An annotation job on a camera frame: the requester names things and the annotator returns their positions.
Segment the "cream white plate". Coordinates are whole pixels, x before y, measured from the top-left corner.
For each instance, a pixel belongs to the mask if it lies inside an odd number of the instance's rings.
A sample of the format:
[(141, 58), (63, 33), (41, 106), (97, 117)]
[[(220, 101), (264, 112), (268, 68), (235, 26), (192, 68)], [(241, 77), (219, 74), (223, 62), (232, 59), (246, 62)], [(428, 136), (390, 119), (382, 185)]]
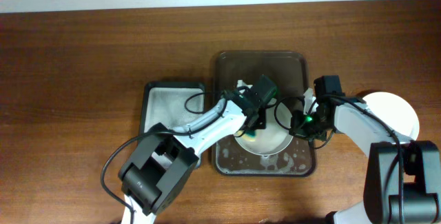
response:
[(373, 92), (362, 98), (369, 109), (388, 126), (413, 140), (420, 133), (420, 122), (413, 107), (390, 92)]

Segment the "pale green plate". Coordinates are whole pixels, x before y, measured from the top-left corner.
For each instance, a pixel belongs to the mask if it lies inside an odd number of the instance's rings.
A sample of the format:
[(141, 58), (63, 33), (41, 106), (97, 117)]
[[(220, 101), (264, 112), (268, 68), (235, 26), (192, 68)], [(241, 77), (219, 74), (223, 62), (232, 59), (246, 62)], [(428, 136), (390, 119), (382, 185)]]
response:
[(265, 114), (266, 128), (255, 130), (256, 140), (254, 142), (247, 142), (240, 138), (242, 131), (237, 132), (234, 138), (239, 146), (246, 151), (256, 155), (269, 156), (281, 152), (291, 143), (293, 136), (283, 126), (289, 128), (292, 115), (283, 103), (280, 103), (277, 108), (266, 109)]

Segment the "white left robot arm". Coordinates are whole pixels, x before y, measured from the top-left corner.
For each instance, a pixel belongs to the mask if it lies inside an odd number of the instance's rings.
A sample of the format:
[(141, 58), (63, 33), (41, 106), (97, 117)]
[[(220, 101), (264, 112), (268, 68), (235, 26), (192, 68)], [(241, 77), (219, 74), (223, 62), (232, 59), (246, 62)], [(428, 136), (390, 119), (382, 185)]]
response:
[(129, 223), (153, 223), (181, 193), (199, 156), (226, 136), (253, 127), (275, 93), (275, 87), (241, 86), (224, 92), (210, 111), (188, 124), (167, 129), (159, 123), (134, 138), (138, 145), (118, 173)]

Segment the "green yellow sponge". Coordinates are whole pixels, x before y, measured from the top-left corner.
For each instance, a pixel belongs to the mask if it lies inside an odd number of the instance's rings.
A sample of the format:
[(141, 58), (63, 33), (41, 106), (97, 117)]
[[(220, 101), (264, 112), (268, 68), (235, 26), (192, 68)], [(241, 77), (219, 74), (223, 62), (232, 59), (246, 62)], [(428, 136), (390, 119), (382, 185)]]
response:
[(247, 130), (244, 131), (240, 138), (244, 139), (247, 142), (254, 142), (256, 140), (256, 131), (255, 130)]

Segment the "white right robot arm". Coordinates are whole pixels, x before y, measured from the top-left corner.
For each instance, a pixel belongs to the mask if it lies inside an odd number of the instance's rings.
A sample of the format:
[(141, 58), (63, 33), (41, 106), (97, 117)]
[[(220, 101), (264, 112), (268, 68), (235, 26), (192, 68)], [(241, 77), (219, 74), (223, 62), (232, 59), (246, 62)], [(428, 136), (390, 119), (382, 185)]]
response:
[(356, 97), (324, 94), (292, 114), (289, 133), (310, 143), (348, 136), (367, 156), (362, 202), (327, 223), (439, 223), (440, 152), (393, 130)]

